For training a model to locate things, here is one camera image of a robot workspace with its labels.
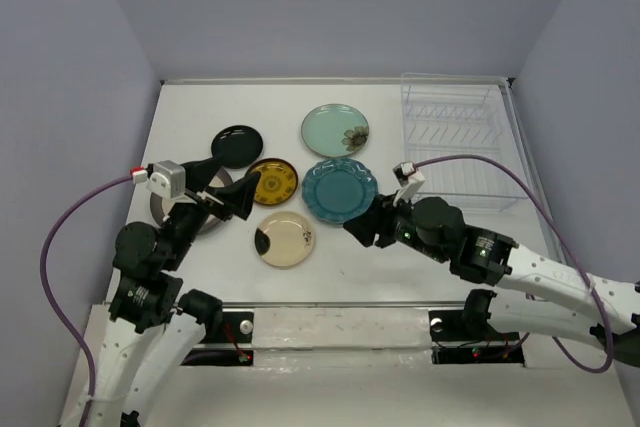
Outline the black round plate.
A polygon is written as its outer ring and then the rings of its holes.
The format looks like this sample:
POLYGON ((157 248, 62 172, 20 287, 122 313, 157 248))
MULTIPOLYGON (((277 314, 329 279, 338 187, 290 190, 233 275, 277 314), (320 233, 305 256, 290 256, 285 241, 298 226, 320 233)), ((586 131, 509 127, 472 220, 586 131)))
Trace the black round plate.
POLYGON ((216 134, 210 151, 212 157, 219 158, 223 167, 237 170, 254 163, 263 148, 263 138, 256 129, 247 125, 233 125, 216 134))

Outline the amber patterned plate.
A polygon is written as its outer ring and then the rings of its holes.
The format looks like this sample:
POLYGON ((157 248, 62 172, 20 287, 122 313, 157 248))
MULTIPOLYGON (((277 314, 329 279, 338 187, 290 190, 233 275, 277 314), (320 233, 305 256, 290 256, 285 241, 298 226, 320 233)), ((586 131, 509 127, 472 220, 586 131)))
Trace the amber patterned plate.
POLYGON ((273 207, 288 201, 299 186, 295 167, 281 158, 265 158, 251 165, 247 174, 258 172, 260 180, 256 187, 254 202, 273 207))

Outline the cream plate with black spot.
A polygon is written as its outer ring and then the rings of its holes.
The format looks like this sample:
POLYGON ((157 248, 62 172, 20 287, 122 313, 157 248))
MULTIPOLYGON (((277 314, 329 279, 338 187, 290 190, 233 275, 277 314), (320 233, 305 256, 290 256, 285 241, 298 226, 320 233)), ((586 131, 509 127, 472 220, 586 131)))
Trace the cream plate with black spot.
POLYGON ((311 254, 315 239, 313 225, 306 216, 278 211, 266 216, 256 227, 254 248, 268 265, 288 269, 311 254))

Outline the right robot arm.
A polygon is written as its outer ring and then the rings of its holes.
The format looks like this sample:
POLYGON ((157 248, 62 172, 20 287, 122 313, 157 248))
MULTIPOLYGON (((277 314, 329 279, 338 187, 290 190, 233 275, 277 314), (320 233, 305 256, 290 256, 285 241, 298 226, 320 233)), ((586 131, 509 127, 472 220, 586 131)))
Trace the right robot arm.
POLYGON ((639 364, 639 287, 546 258, 512 238, 468 225, 439 197, 411 203, 378 195, 344 229, 365 246, 400 243, 474 284, 460 315, 462 331, 482 339, 529 332, 602 348, 639 364))

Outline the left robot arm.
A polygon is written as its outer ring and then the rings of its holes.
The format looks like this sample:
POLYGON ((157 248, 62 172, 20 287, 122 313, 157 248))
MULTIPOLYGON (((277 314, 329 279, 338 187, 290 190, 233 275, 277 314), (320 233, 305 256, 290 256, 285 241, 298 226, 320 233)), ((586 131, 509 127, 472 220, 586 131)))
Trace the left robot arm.
POLYGON ((205 292, 181 291, 174 273, 209 217, 249 217, 260 175, 229 186, 210 183, 218 158, 177 164, 165 160, 132 171, 134 183, 172 202, 159 227, 125 225, 115 240, 119 273, 100 351, 87 359, 89 381, 65 426, 140 426, 154 400, 189 352, 215 339, 223 303, 205 292))

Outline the teal scalloped plate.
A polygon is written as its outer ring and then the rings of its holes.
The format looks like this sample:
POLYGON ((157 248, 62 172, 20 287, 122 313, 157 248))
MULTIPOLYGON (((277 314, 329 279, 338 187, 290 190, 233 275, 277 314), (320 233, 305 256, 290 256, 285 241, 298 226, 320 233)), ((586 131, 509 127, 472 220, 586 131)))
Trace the teal scalloped plate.
POLYGON ((373 173, 350 158, 318 162, 302 181, 302 199, 309 212, 333 225, 364 214, 378 193, 373 173))

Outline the grey brown rimmed plate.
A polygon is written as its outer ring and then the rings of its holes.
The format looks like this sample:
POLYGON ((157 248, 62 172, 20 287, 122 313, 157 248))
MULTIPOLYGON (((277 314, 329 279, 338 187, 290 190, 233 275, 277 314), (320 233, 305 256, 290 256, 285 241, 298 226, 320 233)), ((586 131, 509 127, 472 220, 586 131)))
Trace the grey brown rimmed plate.
MULTIPOLYGON (((220 168, 215 177, 211 180, 210 187, 226 187, 233 182, 232 177, 225 168, 220 168)), ((174 202, 164 199, 159 195, 152 193, 150 195, 149 207, 150 213, 155 223, 160 226, 165 218, 169 215, 171 209, 174 206, 174 202)), ((199 230, 199 235, 203 235, 213 230, 220 224, 221 220, 213 215, 210 215, 206 222, 199 230)))

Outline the light green flower plate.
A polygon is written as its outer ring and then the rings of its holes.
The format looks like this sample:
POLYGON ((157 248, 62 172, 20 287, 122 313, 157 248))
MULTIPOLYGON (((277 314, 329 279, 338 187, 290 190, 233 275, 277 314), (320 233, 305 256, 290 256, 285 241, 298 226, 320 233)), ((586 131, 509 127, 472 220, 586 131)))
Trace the light green flower plate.
POLYGON ((305 145, 326 158, 347 157, 362 149, 370 136, 366 117, 355 107, 325 104, 312 109, 301 125, 305 145))

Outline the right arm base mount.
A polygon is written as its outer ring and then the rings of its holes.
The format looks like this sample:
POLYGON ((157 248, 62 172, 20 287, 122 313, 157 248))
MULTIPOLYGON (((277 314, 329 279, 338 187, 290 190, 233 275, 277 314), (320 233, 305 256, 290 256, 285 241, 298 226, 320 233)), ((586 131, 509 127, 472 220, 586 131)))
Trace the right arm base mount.
POLYGON ((462 322, 461 310, 429 312, 432 363, 435 365, 525 365, 517 332, 472 334, 462 322))

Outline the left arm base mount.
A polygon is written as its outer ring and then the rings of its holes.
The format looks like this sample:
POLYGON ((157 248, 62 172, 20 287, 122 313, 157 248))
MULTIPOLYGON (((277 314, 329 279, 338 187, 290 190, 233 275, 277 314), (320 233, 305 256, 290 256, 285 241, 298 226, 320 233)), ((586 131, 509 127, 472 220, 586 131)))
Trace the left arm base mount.
POLYGON ((182 365, 251 367, 254 363, 253 333, 252 310, 225 310, 220 327, 216 331, 208 331, 204 339, 187 354, 182 365))

